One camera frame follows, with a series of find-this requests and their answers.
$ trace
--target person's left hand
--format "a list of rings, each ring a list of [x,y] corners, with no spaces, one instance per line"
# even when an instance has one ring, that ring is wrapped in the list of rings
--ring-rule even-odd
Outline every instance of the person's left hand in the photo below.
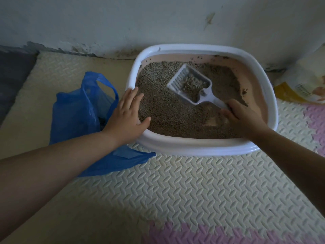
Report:
[[[136,96],[139,88],[129,88],[120,99],[117,108],[103,129],[116,142],[116,147],[128,144],[138,138],[150,125],[151,117],[138,124],[140,101],[144,94]]]

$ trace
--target hand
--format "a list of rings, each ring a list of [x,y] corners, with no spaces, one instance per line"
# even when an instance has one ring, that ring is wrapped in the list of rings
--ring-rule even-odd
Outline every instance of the hand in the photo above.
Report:
[[[246,139],[254,142],[266,133],[271,132],[272,129],[260,118],[255,111],[249,107],[231,99],[226,102],[232,109],[222,109],[220,112],[224,115],[233,128]]]
[[[116,142],[116,148],[134,141],[150,125],[151,117],[138,124],[140,101],[144,96],[143,93],[136,96],[138,90],[138,87],[126,90],[102,131]]]

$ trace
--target white plastic scoop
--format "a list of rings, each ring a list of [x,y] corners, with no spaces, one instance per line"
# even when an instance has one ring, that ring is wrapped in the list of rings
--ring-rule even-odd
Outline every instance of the white plastic scoop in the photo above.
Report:
[[[191,104],[211,102],[221,109],[229,110],[229,107],[212,93],[212,81],[186,63],[168,82],[167,87]]]

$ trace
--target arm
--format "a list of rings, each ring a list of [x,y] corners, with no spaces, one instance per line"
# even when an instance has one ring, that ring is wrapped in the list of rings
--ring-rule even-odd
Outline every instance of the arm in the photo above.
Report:
[[[103,131],[0,161],[0,241],[83,170],[147,129],[150,117],[137,125],[137,91],[125,92]]]
[[[325,216],[325,158],[279,135],[249,107],[230,100],[221,110],[243,137],[255,143]]]

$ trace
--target pink inner wall of litter box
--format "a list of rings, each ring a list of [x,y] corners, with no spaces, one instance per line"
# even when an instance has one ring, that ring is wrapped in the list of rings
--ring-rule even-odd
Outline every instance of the pink inner wall of litter box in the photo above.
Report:
[[[241,86],[241,95],[243,100],[267,123],[268,109],[262,94],[261,86],[255,75],[242,62],[233,58],[214,55],[160,54],[144,59],[141,62],[138,75],[146,65],[151,62],[159,61],[191,61],[193,63],[209,63],[212,65],[227,66],[231,68]]]

